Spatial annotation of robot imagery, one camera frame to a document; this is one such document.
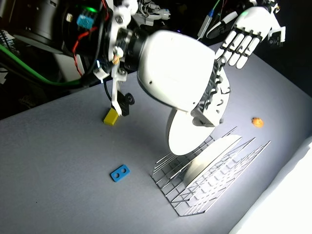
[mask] dish rack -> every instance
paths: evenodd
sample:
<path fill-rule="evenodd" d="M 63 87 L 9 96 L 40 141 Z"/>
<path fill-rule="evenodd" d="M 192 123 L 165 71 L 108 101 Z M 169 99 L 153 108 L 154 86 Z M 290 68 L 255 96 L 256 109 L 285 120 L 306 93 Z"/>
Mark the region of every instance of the dish rack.
<path fill-rule="evenodd" d="M 236 128 L 223 137 L 231 134 Z M 183 177 L 192 161 L 215 141 L 211 136 L 187 155 L 177 156 L 169 153 L 157 161 L 152 179 L 179 216 L 205 213 L 271 142 L 268 141 L 251 153 L 240 156 L 242 150 L 254 140 L 255 137 L 231 150 L 189 188 L 183 184 Z"/>

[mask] table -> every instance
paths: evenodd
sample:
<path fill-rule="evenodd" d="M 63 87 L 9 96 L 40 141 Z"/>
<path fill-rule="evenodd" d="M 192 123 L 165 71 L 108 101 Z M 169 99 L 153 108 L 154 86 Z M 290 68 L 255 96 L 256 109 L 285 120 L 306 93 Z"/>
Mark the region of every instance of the table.
<path fill-rule="evenodd" d="M 272 142 L 209 212 L 178 217 L 151 179 L 169 151 L 171 109 L 133 73 L 122 89 L 136 103 L 114 127 L 101 121 L 110 107 L 102 85 L 0 121 L 0 233 L 228 233 L 311 134 L 312 99 L 255 55 L 225 70 L 232 92 L 212 136 L 237 126 L 243 140 L 256 137 L 246 153 Z M 122 164 L 131 172 L 115 183 L 109 173 Z"/>

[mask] blue lego piece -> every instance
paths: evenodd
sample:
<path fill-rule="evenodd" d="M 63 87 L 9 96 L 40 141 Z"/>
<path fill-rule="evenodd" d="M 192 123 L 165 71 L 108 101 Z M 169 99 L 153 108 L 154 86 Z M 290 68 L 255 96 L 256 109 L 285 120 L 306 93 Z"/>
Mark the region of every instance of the blue lego piece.
<path fill-rule="evenodd" d="M 113 181 L 118 182 L 130 173 L 129 168 L 126 165 L 122 165 L 111 173 Z"/>
<path fill-rule="evenodd" d="M 94 19 L 88 17 L 88 16 L 84 16 L 84 15 L 80 15 L 77 19 L 77 25 L 86 29 L 91 29 L 94 23 Z"/>

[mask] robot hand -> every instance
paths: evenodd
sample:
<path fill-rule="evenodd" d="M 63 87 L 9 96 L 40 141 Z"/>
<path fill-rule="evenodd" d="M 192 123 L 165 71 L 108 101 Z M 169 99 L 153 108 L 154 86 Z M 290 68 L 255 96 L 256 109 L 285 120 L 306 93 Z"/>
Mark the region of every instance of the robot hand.
<path fill-rule="evenodd" d="M 262 6 L 255 6 L 244 11 L 235 21 L 232 31 L 218 49 L 215 59 L 221 56 L 230 66 L 242 68 L 256 46 L 269 34 L 277 33 L 278 45 L 285 41 L 285 27 L 280 27 L 274 11 L 279 7 L 275 4 L 271 13 Z"/>

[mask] white plate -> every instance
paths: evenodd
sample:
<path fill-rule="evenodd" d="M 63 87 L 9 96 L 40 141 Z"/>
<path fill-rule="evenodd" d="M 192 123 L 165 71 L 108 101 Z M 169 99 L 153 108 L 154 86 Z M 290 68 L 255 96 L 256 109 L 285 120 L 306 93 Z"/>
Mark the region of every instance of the white plate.
<path fill-rule="evenodd" d="M 167 123 L 168 144 L 175 155 L 185 155 L 203 143 L 215 129 L 193 125 L 190 113 L 173 109 Z"/>
<path fill-rule="evenodd" d="M 229 135 L 220 138 L 209 145 L 191 163 L 187 170 L 183 183 L 186 188 L 190 187 L 203 174 L 219 162 L 234 146 L 242 139 L 238 135 Z"/>

